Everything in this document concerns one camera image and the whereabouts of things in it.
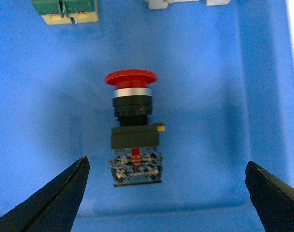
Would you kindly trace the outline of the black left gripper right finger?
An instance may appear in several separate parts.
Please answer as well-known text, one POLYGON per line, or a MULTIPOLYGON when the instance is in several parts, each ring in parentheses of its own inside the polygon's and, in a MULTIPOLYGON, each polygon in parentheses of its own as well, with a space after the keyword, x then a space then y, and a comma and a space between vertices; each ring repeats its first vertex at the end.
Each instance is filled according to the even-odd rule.
POLYGON ((253 161, 245 184, 266 232, 294 232, 294 188, 253 161))

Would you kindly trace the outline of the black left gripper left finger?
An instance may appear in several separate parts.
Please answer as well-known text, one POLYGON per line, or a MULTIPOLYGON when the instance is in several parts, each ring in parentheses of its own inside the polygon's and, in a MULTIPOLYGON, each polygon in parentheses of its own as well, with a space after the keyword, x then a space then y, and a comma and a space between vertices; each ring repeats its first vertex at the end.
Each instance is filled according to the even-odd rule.
POLYGON ((90 164, 81 157, 0 217, 0 232, 69 232, 82 202, 90 164))

